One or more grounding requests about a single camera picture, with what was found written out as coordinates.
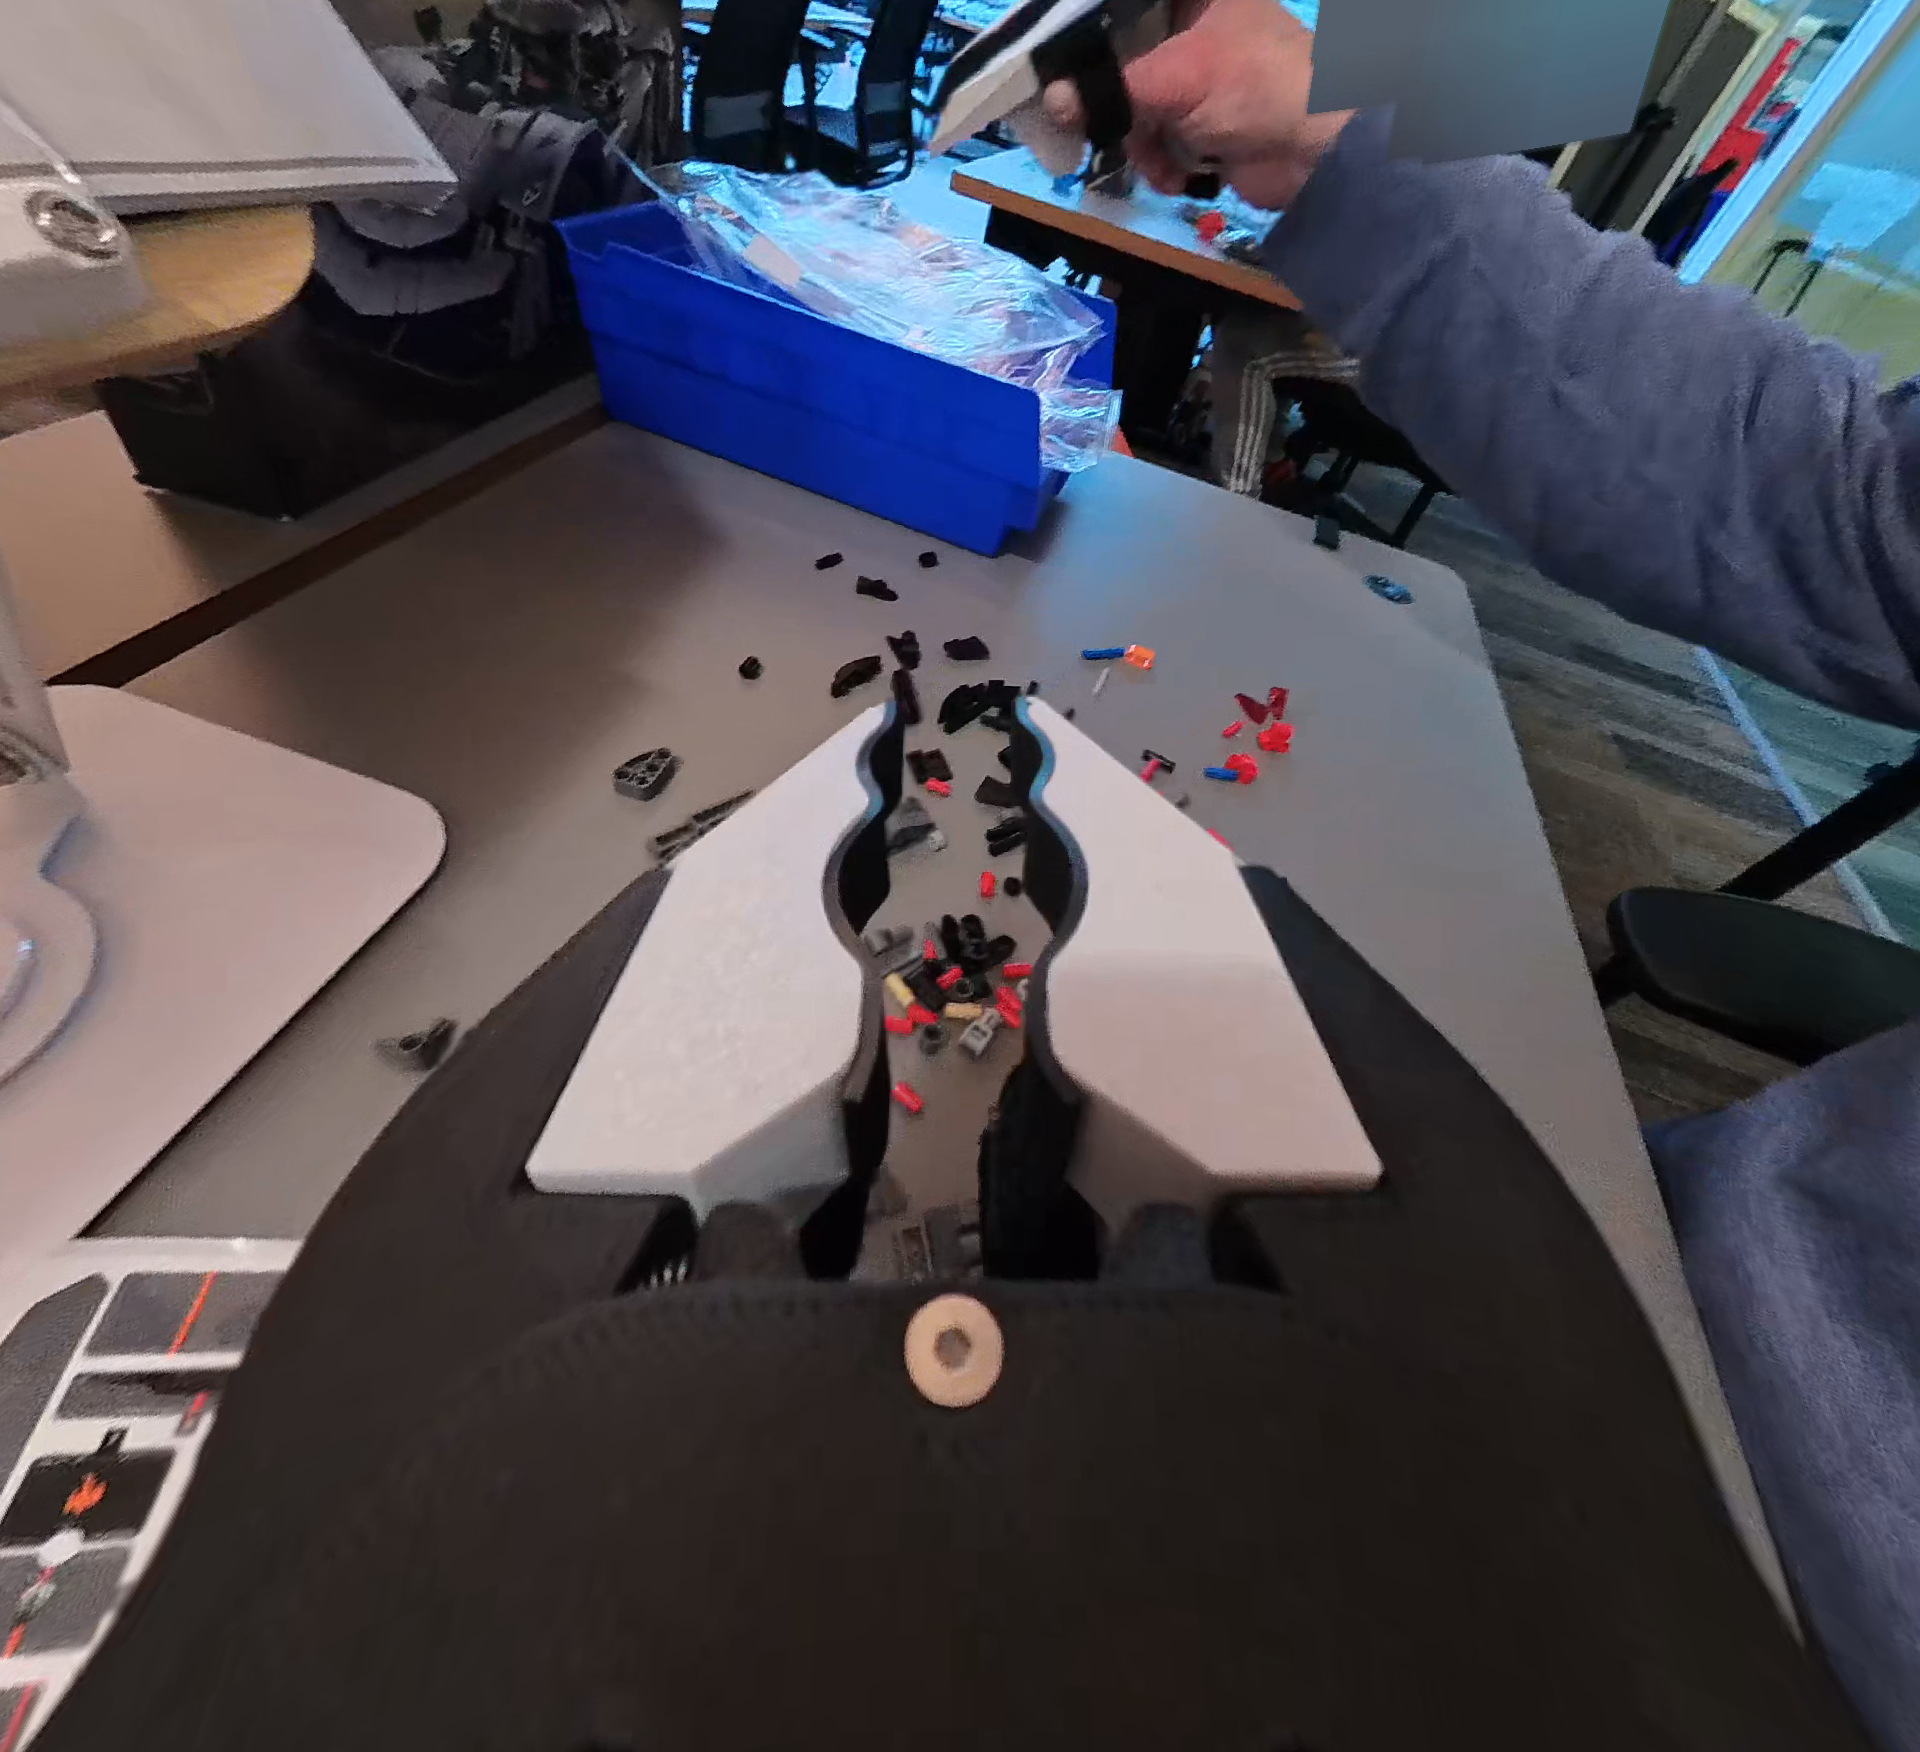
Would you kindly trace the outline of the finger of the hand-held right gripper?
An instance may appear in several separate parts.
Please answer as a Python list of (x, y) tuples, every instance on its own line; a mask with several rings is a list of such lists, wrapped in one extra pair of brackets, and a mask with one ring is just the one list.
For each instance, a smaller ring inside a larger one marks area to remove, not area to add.
[(1017, 0), (947, 64), (936, 95), (929, 151), (985, 133), (1043, 99), (1051, 86), (1097, 86), (1112, 57), (1112, 0)]

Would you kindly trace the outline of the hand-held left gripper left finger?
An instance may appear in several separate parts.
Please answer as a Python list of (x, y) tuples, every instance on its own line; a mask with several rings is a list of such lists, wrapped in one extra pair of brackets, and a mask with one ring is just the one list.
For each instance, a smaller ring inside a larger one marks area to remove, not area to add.
[(889, 898), (904, 723), (858, 714), (664, 871), (527, 1176), (540, 1193), (756, 1209), (843, 1281), (891, 1132), (861, 934)]

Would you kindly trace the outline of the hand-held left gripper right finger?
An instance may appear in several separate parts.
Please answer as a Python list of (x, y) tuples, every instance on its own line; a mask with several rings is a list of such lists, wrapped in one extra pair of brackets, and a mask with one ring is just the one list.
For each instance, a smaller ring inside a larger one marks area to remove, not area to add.
[(1090, 1277), (1140, 1212), (1210, 1224), (1243, 1200), (1375, 1192), (1379, 1152), (1251, 869), (1035, 697), (1010, 757), (1046, 939), (981, 1142), (986, 1277)]

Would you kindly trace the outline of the lego sticker sheet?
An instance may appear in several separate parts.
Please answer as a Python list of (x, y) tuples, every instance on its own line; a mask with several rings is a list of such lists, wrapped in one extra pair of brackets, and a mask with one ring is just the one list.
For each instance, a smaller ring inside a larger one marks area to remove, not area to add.
[(30, 1749), (179, 1512), (297, 1240), (67, 1245), (3, 1297), (2, 1746)]

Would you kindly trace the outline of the person's right forearm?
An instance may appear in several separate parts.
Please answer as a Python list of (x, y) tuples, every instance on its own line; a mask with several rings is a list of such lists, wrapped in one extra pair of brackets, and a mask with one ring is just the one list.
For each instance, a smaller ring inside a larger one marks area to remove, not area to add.
[(1562, 589), (1916, 732), (1916, 380), (1685, 283), (1521, 156), (1390, 158), (1388, 121), (1267, 241), (1361, 401)]

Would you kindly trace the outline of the short dark grey lego beam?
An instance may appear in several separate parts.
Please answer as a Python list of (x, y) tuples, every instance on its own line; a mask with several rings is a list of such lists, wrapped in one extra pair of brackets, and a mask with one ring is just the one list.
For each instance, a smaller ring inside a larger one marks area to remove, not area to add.
[(690, 848), (710, 838), (727, 819), (747, 807), (756, 795), (752, 790), (742, 790), (733, 795), (715, 804), (707, 804), (686, 817), (684, 820), (667, 828), (654, 835), (647, 844), (647, 853), (658, 868), (670, 866)]

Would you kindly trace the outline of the cluster of red lego pieces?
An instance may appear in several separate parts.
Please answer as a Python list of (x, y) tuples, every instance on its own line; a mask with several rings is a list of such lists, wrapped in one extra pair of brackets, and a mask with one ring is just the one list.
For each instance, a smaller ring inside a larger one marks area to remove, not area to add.
[(1292, 692), (1284, 683), (1261, 690), (1223, 692), (1217, 697), (1217, 732), (1205, 737), (1200, 750), (1167, 757), (1161, 750), (1141, 749), (1132, 758), (1132, 772), (1146, 785), (1197, 785), (1251, 789), (1274, 760), (1290, 757), (1294, 749)]

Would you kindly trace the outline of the scatter of black lego pieces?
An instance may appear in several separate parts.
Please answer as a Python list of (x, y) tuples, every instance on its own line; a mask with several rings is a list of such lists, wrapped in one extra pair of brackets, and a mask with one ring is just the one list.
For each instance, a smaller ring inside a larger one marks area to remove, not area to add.
[(701, 766), (715, 801), (756, 796), (684, 853), (684, 871), (755, 906), (866, 923), (888, 883), (886, 819), (913, 795), (945, 834), (1020, 846), (1035, 892), (1020, 714), (1036, 664), (968, 592), (962, 559), (910, 565), (850, 553), (814, 569), (781, 544), (729, 585), (722, 730)]

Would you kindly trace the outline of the person's right hand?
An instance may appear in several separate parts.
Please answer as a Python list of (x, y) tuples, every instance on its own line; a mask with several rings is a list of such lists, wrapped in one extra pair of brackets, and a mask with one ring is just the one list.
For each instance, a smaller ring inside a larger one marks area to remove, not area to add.
[(1212, 165), (1267, 212), (1292, 206), (1353, 111), (1312, 113), (1312, 37), (1279, 0), (1173, 0), (1169, 35), (1126, 68), (1127, 158), (1157, 191)]

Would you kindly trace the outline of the wooden office table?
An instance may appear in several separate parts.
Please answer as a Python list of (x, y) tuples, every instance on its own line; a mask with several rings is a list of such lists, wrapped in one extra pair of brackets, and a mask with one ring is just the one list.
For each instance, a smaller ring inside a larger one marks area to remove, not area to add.
[(1294, 312), (1301, 303), (1261, 266), (1268, 219), (1233, 191), (1163, 195), (1129, 177), (1057, 179), (1029, 151), (962, 164), (951, 190), (989, 210), (986, 243), (1036, 270), (1063, 264), (1114, 307), (1112, 383), (1136, 452), (1166, 444), (1212, 317)]

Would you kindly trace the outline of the clear plastic bags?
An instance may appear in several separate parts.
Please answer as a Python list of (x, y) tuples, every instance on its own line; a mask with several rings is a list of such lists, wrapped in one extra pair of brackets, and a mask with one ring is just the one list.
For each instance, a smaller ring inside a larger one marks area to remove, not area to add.
[(1043, 471), (1074, 474), (1116, 445), (1122, 398), (1091, 362), (1097, 312), (1020, 258), (813, 172), (684, 160), (638, 179), (688, 239), (695, 274), (1035, 394)]

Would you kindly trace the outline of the blue plastic bin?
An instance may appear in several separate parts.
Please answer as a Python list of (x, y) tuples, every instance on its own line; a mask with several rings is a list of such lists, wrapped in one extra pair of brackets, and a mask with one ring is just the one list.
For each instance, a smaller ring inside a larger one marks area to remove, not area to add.
[(667, 204), (559, 235), (614, 421), (989, 559), (1060, 497), (1036, 392), (699, 270)]

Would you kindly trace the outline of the dark striped garment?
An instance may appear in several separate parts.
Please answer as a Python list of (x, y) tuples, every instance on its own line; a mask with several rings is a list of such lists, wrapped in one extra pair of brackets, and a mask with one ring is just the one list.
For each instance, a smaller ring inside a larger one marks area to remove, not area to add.
[[(1210, 466), (1225, 493), (1298, 517), (1327, 517), (1344, 532), (1404, 547), (1452, 487), (1419, 449), (1360, 396), (1357, 362), (1296, 311), (1235, 301), (1212, 317), (1209, 349)], [(1351, 497), (1374, 466), (1414, 482), (1396, 525)]]

